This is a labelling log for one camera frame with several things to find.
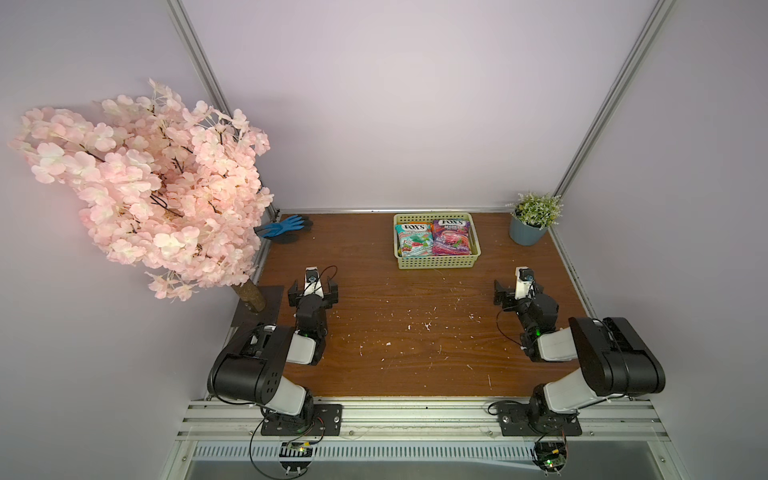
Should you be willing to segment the purple candy bag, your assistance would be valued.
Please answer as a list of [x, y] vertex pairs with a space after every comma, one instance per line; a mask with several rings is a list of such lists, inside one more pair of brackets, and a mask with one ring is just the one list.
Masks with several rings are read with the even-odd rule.
[[464, 219], [436, 219], [432, 223], [435, 256], [470, 255], [470, 222]]

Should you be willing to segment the teal Fox's candy bag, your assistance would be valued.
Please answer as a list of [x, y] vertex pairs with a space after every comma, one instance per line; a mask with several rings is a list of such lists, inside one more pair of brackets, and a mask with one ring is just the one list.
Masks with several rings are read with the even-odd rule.
[[403, 223], [395, 226], [398, 251], [403, 258], [421, 258], [432, 255], [432, 227], [427, 223]]

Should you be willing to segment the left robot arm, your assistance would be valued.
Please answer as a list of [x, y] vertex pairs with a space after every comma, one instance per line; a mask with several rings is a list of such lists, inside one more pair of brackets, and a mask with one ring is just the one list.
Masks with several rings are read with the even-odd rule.
[[309, 276], [303, 290], [288, 292], [296, 309], [293, 326], [259, 322], [236, 333], [216, 358], [208, 392], [229, 403], [260, 407], [270, 422], [287, 422], [303, 430], [314, 421], [314, 399], [304, 387], [283, 376], [285, 365], [316, 365], [324, 354], [327, 311], [339, 300], [338, 284]]

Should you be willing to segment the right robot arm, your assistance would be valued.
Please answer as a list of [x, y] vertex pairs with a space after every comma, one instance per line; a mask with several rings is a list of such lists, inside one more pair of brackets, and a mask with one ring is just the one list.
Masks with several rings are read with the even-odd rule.
[[577, 370], [534, 388], [526, 404], [507, 416], [542, 433], [573, 424], [580, 410], [613, 398], [657, 394], [666, 374], [656, 356], [624, 317], [571, 317], [559, 329], [559, 304], [534, 279], [517, 271], [515, 286], [494, 282], [493, 304], [516, 315], [522, 332], [514, 343], [533, 362], [576, 361]]

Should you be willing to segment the green plastic basket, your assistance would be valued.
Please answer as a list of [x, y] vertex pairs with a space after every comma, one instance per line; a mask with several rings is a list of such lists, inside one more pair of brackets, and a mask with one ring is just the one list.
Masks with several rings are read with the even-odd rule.
[[[432, 227], [432, 223], [436, 219], [464, 219], [470, 222], [470, 241], [471, 251], [470, 255], [464, 256], [435, 256], [421, 258], [403, 258], [398, 251], [398, 240], [395, 233], [395, 226], [403, 223], [427, 223]], [[443, 212], [416, 212], [416, 213], [398, 213], [393, 217], [393, 252], [397, 260], [398, 267], [401, 270], [416, 270], [416, 269], [458, 269], [458, 268], [471, 268], [479, 259], [482, 250], [479, 245], [477, 237], [477, 231], [475, 228], [475, 222], [472, 215], [468, 212], [462, 211], [443, 211]]]

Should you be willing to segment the blue black work glove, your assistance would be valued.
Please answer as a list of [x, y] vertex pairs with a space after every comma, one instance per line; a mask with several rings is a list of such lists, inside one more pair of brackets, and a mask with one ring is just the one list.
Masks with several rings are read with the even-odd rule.
[[279, 222], [256, 227], [254, 233], [276, 244], [288, 244], [298, 240], [299, 233], [310, 231], [314, 222], [305, 215], [291, 215]]

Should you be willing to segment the small potted green plant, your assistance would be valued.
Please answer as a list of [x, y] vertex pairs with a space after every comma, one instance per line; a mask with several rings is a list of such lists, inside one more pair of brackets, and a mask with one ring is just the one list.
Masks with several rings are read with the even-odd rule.
[[511, 205], [510, 238], [518, 245], [533, 246], [557, 224], [562, 212], [560, 195], [519, 193]]

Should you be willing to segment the left controller board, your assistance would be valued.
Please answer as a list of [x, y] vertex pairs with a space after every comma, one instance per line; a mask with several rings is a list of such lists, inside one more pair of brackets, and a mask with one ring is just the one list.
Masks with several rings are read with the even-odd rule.
[[306, 474], [313, 461], [314, 451], [315, 444], [309, 441], [283, 442], [278, 460], [285, 476], [296, 478]]

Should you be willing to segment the controller board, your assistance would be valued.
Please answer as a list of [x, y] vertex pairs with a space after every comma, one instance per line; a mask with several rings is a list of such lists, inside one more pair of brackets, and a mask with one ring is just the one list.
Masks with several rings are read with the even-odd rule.
[[565, 441], [539, 441], [533, 447], [533, 464], [545, 474], [560, 474], [567, 464]]
[[315, 444], [309, 441], [283, 442], [278, 460], [285, 476], [296, 478], [306, 474], [313, 461], [314, 451]]

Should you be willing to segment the right controller board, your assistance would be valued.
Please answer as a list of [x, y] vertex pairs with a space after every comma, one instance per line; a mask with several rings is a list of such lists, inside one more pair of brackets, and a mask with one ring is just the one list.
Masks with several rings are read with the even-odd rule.
[[539, 441], [533, 447], [533, 464], [545, 474], [560, 474], [567, 464], [565, 441]]

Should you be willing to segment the pink artificial blossom tree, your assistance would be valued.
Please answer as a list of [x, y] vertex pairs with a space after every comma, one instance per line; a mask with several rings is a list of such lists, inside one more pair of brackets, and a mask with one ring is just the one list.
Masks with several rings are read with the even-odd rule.
[[104, 100], [100, 123], [69, 109], [29, 110], [11, 147], [39, 182], [74, 191], [93, 243], [112, 262], [144, 266], [157, 298], [229, 287], [259, 311], [257, 229], [273, 196], [256, 163], [268, 136], [240, 110], [188, 108], [169, 86], [152, 90]]

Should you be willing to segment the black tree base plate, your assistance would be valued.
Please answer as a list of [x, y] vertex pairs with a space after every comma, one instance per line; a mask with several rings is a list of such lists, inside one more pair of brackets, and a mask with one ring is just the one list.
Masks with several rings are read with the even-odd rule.
[[284, 296], [284, 287], [258, 286], [257, 289], [265, 300], [264, 308], [261, 311], [252, 310], [242, 299], [239, 299], [230, 324], [231, 327], [252, 327], [260, 323], [277, 324], [281, 301]]

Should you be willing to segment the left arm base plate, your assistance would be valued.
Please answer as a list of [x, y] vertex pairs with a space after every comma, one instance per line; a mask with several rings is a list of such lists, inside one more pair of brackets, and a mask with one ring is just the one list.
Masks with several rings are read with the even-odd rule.
[[343, 419], [341, 404], [321, 403], [303, 407], [292, 416], [266, 410], [260, 427], [262, 436], [339, 436]]

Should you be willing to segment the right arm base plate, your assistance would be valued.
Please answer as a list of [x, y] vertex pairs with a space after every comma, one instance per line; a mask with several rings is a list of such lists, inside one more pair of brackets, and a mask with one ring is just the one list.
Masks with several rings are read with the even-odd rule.
[[583, 430], [576, 414], [553, 413], [545, 407], [523, 404], [516, 400], [498, 400], [486, 407], [494, 416], [505, 437], [580, 436]]

